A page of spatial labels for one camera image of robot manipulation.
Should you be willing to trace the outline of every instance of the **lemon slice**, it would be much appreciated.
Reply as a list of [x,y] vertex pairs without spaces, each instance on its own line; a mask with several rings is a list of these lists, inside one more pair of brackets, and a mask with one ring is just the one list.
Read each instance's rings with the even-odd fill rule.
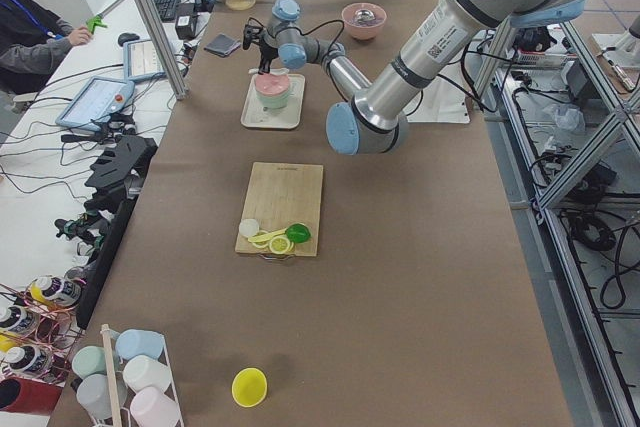
[[[256,236],[266,234],[266,233],[267,233],[266,230],[259,230]],[[266,249],[267,247],[269,247],[269,241],[264,240],[262,242],[251,242],[251,245],[253,245],[256,249]]]
[[269,250],[274,254],[287,254],[293,247],[293,242],[286,235],[276,235],[269,241]]
[[251,243],[253,242],[268,242],[273,239],[276,235],[282,235],[286,232],[287,229],[274,230],[273,232],[263,232],[254,235],[253,237],[249,237],[247,240]]

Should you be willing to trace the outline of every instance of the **blue cup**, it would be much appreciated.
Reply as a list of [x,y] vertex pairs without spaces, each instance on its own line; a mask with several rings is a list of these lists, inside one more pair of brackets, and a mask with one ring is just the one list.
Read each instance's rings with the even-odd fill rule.
[[164,350],[164,336],[151,330],[125,330],[116,340],[116,352],[124,360],[146,355],[158,360]]

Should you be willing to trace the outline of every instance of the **white cup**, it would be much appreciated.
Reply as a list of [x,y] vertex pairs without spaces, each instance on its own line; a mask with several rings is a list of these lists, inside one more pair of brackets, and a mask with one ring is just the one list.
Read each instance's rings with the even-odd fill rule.
[[134,392],[140,392],[150,385],[164,392],[171,385],[171,369],[151,357],[138,355],[127,362],[122,378]]
[[180,419],[178,404],[153,385],[135,395],[130,410],[140,427],[175,427]]

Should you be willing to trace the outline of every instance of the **green lime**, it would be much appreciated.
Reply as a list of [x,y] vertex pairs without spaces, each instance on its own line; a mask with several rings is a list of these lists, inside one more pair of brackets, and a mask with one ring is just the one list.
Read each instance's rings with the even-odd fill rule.
[[301,244],[302,242],[306,242],[311,238],[311,232],[304,224],[292,224],[287,227],[285,231],[285,235],[287,239],[289,239],[294,244]]

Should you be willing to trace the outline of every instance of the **bowl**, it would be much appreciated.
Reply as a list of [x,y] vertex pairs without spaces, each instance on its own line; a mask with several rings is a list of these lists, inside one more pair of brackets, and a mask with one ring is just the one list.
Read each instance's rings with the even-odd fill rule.
[[342,9],[344,30],[357,40],[373,39],[380,33],[387,21],[387,13],[382,7],[369,2],[356,2]]

